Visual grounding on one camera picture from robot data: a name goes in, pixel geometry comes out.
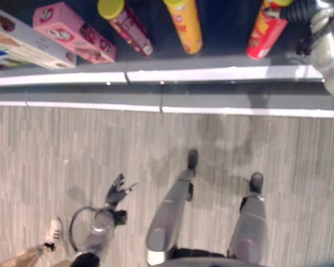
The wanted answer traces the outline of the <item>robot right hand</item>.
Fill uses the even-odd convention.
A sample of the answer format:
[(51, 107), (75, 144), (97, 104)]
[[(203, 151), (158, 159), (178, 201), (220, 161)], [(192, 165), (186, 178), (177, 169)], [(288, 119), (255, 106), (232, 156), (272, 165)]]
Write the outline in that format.
[(316, 33), (334, 16), (334, 1), (303, 0), (294, 1), (282, 8), (279, 17), (292, 23), (309, 23), (311, 32)]

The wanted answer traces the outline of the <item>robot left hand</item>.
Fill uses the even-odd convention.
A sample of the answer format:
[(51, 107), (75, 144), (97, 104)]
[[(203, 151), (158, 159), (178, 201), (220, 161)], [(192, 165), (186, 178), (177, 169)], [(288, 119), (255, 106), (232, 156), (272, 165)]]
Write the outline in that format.
[(111, 187), (105, 198), (105, 206), (110, 210), (115, 210), (118, 204), (126, 198), (126, 196), (136, 190), (139, 187), (138, 183), (134, 183), (131, 186), (124, 188), (125, 176), (119, 174), (113, 181)]

